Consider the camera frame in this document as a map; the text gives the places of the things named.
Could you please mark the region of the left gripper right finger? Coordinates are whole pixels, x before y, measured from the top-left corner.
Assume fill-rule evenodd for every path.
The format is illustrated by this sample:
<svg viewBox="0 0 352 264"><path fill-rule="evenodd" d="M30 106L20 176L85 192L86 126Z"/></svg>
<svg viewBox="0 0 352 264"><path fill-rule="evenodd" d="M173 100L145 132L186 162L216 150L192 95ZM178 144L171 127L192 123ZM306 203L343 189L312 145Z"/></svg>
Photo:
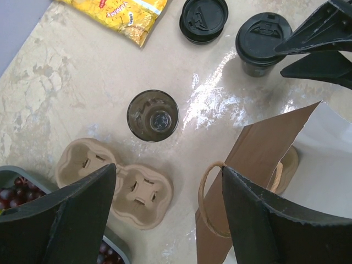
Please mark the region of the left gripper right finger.
<svg viewBox="0 0 352 264"><path fill-rule="evenodd" d="M222 168L237 263L351 263L351 219L300 206Z"/></svg>

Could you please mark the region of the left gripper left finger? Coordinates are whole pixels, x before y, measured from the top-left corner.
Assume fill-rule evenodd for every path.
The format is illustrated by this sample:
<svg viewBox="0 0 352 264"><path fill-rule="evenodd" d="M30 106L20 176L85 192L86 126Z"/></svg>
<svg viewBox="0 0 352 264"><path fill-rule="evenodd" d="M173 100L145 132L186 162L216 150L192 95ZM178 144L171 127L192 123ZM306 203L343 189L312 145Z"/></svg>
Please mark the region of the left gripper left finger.
<svg viewBox="0 0 352 264"><path fill-rule="evenodd" d="M1 263L96 263L116 186L111 163L1 214Z"/></svg>

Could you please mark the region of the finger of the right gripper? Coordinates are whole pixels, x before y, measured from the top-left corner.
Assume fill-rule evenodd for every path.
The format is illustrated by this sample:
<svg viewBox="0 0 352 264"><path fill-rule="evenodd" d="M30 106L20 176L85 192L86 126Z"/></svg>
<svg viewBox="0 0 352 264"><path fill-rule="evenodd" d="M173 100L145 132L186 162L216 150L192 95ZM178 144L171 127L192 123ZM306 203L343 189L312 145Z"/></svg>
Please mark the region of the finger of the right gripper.
<svg viewBox="0 0 352 264"><path fill-rule="evenodd" d="M351 1L327 1L274 50L280 55L351 52Z"/></svg>
<svg viewBox="0 0 352 264"><path fill-rule="evenodd" d="M314 52L288 65L284 78L308 79L351 89L351 61L338 51Z"/></svg>

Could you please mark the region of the brown paper bag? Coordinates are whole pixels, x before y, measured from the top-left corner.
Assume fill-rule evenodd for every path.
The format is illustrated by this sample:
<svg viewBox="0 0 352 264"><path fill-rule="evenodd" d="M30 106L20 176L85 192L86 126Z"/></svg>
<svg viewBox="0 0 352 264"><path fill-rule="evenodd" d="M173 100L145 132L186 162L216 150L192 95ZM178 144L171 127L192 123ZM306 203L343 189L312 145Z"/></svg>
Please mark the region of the brown paper bag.
<svg viewBox="0 0 352 264"><path fill-rule="evenodd" d="M237 263L222 194L222 168L270 191L273 172L294 146L298 168L279 194L309 209L351 219L351 122L326 103L245 126L208 192L200 186L196 213L198 263Z"/></svg>

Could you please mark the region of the black cup lid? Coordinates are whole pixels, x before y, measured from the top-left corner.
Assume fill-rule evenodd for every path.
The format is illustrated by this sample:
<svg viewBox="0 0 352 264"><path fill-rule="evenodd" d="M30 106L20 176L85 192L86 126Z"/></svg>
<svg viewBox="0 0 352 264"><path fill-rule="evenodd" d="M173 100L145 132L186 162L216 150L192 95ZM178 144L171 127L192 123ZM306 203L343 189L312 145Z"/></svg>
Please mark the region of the black cup lid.
<svg viewBox="0 0 352 264"><path fill-rule="evenodd" d="M205 45L221 34L228 14L224 0L188 0L183 5L179 27L187 40Z"/></svg>
<svg viewBox="0 0 352 264"><path fill-rule="evenodd" d="M252 16L240 27L235 40L242 61L259 67L275 65L285 58L275 48L292 34L288 21L271 12Z"/></svg>

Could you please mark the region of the dark coffee cup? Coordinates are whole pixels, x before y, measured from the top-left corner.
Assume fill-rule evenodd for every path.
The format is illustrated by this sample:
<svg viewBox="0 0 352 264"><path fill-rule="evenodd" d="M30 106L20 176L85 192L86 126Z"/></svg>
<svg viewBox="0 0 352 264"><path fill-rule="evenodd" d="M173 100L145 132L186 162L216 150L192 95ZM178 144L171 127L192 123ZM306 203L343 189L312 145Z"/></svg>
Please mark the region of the dark coffee cup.
<svg viewBox="0 0 352 264"><path fill-rule="evenodd" d="M256 64L250 64L245 61L241 61L241 66L244 71L248 76L254 77L254 78L259 78L263 77L267 74L270 73L270 71L274 68L273 65L270 66L260 66Z"/></svg>
<svg viewBox="0 0 352 264"><path fill-rule="evenodd" d="M173 97L166 92L146 90L132 99L126 120L130 131L140 140L160 142L176 130L179 108Z"/></svg>

